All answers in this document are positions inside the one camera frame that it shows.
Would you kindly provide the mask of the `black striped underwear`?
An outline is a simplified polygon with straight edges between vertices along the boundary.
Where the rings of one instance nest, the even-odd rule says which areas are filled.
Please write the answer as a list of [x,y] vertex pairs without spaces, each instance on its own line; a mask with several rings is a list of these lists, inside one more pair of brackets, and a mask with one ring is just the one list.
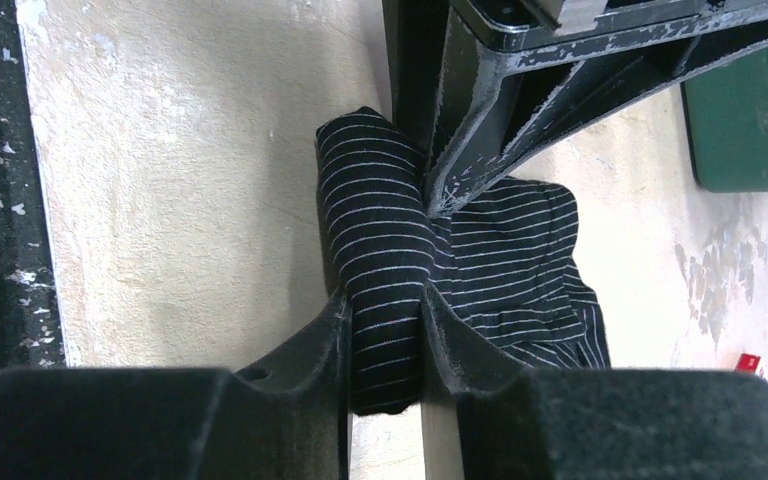
[[610,366],[597,295],[573,258],[579,215],[567,187],[505,177],[431,218],[425,156],[380,113],[339,116],[316,140],[324,245],[352,310],[355,414],[398,414],[419,400],[427,287],[528,367]]

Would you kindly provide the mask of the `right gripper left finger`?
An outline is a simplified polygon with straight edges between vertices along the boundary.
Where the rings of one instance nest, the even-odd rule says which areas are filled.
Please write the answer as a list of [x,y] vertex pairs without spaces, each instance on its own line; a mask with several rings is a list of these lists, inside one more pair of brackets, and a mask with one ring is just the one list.
[[0,373],[0,479],[345,479],[351,311],[223,368]]

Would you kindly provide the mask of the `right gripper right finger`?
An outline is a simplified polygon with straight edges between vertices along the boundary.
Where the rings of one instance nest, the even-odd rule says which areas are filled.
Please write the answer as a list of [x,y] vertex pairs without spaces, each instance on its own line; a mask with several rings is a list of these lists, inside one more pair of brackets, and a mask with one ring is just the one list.
[[433,287],[422,318],[430,479],[768,479],[765,380],[528,368]]

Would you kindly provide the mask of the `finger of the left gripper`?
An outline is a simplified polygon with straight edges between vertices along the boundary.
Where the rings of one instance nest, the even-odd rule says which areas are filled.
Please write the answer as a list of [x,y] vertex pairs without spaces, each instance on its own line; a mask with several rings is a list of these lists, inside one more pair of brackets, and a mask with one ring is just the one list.
[[431,217],[676,83],[768,46],[768,1],[386,1],[396,126]]

